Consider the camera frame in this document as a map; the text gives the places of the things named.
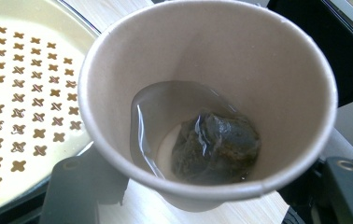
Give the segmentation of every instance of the white surface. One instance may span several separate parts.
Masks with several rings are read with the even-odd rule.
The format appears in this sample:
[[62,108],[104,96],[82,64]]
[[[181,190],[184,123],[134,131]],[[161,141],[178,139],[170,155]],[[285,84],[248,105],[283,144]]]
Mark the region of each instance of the white surface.
[[100,223],[281,223],[288,206],[274,192],[259,199],[224,203],[203,213],[179,210],[156,191],[130,180],[123,205],[99,205]]

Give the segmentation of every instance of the table surface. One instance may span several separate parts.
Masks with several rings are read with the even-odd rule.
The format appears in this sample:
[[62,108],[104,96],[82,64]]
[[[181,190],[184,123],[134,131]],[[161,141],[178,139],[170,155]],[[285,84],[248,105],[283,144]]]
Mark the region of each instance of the table surface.
[[[97,29],[153,5],[149,0],[65,0]],[[99,205],[101,223],[281,223],[289,206],[277,192],[242,202],[224,203],[218,208],[189,213],[166,202],[156,191],[133,180],[125,192],[123,205]]]

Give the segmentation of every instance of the water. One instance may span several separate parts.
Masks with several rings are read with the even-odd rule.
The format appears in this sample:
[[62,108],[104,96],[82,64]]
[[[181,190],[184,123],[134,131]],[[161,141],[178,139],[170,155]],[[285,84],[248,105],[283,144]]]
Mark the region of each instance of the water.
[[[197,136],[193,145],[200,149],[192,150],[187,138],[181,138],[181,129],[185,135],[192,133],[189,139]],[[230,147],[235,142],[243,143],[238,147],[241,150],[232,147],[234,149],[230,152],[225,151],[226,145]],[[148,170],[158,177],[216,185],[245,179],[246,166],[244,169],[234,166],[232,173],[237,169],[237,180],[227,177],[232,167],[230,158],[246,160],[248,157],[247,166],[250,168],[260,141],[247,118],[214,89],[196,82],[167,81],[144,88],[133,99],[130,145],[134,162],[146,164]],[[197,159],[201,166],[188,158]]]

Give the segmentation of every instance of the decorative pattern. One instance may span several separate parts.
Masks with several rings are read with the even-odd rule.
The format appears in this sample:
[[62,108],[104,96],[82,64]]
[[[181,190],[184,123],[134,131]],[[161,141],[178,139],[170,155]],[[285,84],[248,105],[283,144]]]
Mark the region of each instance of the decorative pattern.
[[0,24],[0,205],[90,141],[78,111],[84,55],[43,34]]

